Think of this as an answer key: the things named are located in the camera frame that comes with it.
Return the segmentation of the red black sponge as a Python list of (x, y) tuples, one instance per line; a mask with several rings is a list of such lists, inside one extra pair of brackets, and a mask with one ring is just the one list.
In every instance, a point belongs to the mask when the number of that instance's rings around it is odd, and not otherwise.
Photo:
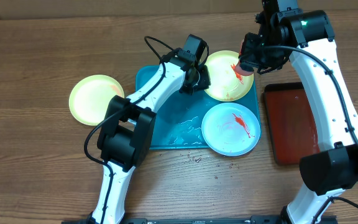
[(241, 67), (240, 61), (237, 62), (236, 66), (234, 67), (234, 71), (241, 76), (250, 76), (254, 73), (254, 69), (252, 67), (247, 67), (246, 69), (243, 69)]

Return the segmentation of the yellow-green plate top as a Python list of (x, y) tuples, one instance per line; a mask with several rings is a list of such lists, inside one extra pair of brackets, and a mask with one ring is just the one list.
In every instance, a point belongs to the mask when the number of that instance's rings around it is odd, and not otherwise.
[(239, 54), (222, 50), (211, 54), (207, 61), (210, 86), (205, 92), (218, 101), (236, 101), (245, 96), (254, 83), (254, 74), (243, 76), (235, 72)]

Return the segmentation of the yellow-green plate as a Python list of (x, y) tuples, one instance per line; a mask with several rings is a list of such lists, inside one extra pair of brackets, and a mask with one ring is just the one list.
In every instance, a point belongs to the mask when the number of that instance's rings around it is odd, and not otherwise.
[(82, 124), (96, 126), (104, 119), (110, 100), (124, 97), (122, 86), (107, 75), (92, 75), (79, 81), (69, 97), (72, 116)]
[(254, 83), (254, 74), (243, 76), (235, 72), (239, 54), (222, 50), (211, 54), (207, 61), (210, 86), (205, 92), (218, 101), (236, 101), (245, 96)]

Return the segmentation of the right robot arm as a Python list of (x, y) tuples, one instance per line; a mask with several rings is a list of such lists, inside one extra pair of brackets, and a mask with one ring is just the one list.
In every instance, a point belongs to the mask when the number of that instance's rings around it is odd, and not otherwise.
[(303, 185), (272, 223), (336, 223), (326, 209), (358, 182), (358, 114), (337, 60), (335, 34), (322, 10), (304, 12), (296, 1), (262, 3), (259, 33), (244, 37), (239, 63), (265, 74), (291, 63), (306, 92), (319, 152), (303, 157)]

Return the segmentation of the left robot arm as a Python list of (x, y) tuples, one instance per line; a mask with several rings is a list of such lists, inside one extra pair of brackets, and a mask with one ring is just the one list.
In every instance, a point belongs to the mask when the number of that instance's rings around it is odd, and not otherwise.
[(129, 183), (150, 149), (157, 111), (177, 91), (192, 95), (210, 86), (208, 55), (208, 44), (190, 34), (182, 48), (159, 56), (158, 69), (140, 89), (110, 100), (104, 119), (84, 142), (87, 146), (93, 134), (99, 133), (101, 156), (95, 161), (103, 167), (99, 200), (86, 223), (122, 221)]

